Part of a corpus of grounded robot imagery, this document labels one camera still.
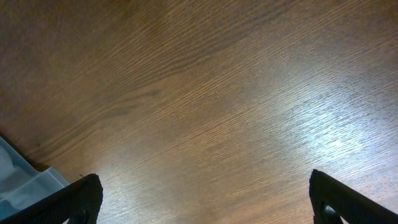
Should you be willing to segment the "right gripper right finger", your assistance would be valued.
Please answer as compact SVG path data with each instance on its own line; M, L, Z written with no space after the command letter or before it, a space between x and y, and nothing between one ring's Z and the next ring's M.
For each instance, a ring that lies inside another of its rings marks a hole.
M314 224L397 223L397 214L328 174L314 169L309 180Z

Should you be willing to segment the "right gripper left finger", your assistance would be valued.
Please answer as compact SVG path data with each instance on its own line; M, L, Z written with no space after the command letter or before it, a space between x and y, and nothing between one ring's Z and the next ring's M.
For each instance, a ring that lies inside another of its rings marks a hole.
M102 201L100 178L89 174L1 220L1 224L96 224Z

